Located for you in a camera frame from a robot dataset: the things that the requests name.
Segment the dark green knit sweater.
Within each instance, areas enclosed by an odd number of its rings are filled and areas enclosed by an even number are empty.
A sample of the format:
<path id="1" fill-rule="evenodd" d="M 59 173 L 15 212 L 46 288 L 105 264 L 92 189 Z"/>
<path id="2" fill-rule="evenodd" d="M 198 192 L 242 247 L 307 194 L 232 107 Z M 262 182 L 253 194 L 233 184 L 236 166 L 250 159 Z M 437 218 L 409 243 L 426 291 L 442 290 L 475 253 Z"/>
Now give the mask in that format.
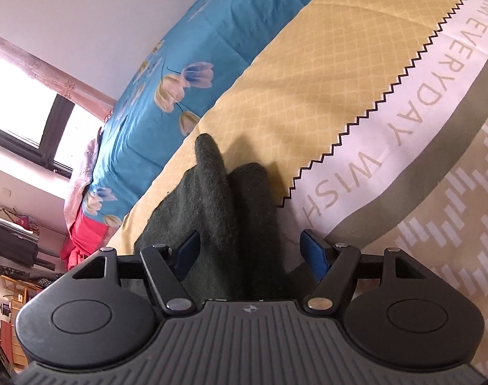
<path id="1" fill-rule="evenodd" d="M 195 141 L 196 164 L 155 208 L 134 244 L 175 248 L 192 230 L 200 255 L 182 282 L 197 304 L 209 299 L 258 301 L 302 299 L 315 286 L 306 264 L 283 268 L 277 208 L 267 171 L 246 163 L 226 171 L 215 140 Z"/>

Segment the red blanket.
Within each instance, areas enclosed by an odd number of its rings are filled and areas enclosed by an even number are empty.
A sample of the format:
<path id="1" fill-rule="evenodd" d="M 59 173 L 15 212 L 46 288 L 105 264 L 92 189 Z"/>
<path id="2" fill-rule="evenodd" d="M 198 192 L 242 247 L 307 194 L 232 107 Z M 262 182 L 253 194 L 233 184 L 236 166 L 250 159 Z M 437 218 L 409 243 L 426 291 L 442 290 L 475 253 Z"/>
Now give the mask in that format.
<path id="1" fill-rule="evenodd" d="M 66 270 L 82 263 L 102 247 L 108 229 L 106 224 L 88 217 L 79 210 L 72 225 L 68 227 L 67 237 L 60 252 L 60 259 Z"/>

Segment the wooden shelf with clutter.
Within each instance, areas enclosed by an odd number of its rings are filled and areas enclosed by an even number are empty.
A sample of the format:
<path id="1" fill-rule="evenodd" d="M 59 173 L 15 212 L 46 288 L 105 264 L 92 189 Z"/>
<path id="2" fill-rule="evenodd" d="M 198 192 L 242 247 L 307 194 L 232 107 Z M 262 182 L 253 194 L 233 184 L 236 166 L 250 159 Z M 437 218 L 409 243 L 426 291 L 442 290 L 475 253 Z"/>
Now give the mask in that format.
<path id="1" fill-rule="evenodd" d="M 28 365 L 16 335 L 16 317 L 62 271 L 58 252 L 39 231 L 22 227 L 24 221 L 14 211 L 0 209 L 0 341 L 16 369 Z"/>

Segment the beige patterned bed sheet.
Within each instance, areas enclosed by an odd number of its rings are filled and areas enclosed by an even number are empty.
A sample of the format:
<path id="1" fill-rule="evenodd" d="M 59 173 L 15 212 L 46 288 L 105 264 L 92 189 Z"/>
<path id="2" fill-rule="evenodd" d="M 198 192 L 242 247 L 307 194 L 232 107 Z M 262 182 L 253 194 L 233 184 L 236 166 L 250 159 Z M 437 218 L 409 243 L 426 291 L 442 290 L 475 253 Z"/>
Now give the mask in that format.
<path id="1" fill-rule="evenodd" d="M 195 128 L 228 169 L 267 168 L 284 265 L 311 229 L 387 261 L 385 287 L 429 280 L 477 333 L 464 363 L 384 363 L 294 303 L 209 303 L 171 321 L 132 381 L 151 384 L 488 382 L 488 0 L 313 0 Z"/>

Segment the pink curtain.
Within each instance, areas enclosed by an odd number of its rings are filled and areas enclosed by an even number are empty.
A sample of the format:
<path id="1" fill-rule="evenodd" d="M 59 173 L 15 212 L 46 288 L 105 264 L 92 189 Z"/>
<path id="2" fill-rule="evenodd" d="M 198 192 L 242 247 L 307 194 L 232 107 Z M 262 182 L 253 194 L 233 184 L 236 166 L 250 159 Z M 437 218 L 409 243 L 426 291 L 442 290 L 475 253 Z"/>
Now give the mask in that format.
<path id="1" fill-rule="evenodd" d="M 98 119 L 112 114 L 116 100 L 1 37 L 0 57 Z"/>

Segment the blue floral quilt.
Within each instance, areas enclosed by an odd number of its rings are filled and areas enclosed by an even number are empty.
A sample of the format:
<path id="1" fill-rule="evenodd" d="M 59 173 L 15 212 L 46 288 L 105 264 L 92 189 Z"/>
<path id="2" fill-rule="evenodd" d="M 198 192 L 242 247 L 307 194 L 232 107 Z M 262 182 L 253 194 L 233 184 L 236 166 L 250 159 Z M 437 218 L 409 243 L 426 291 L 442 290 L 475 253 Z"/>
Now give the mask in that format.
<path id="1" fill-rule="evenodd" d="M 200 118 L 311 1 L 197 0 L 116 103 L 83 217 L 119 227 Z"/>

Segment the black window frame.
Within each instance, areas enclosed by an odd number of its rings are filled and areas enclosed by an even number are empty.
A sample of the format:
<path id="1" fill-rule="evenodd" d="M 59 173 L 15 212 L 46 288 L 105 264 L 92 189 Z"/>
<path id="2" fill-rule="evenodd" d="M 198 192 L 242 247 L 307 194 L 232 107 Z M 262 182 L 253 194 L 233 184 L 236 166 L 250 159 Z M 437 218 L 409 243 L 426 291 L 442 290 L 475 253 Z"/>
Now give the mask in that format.
<path id="1" fill-rule="evenodd" d="M 69 179 L 72 169 L 66 164 L 57 162 L 55 155 L 73 108 L 74 103 L 57 94 L 46 118 L 40 142 L 32 142 L 30 139 L 24 139 L 0 129 L 0 147 L 43 169 Z"/>

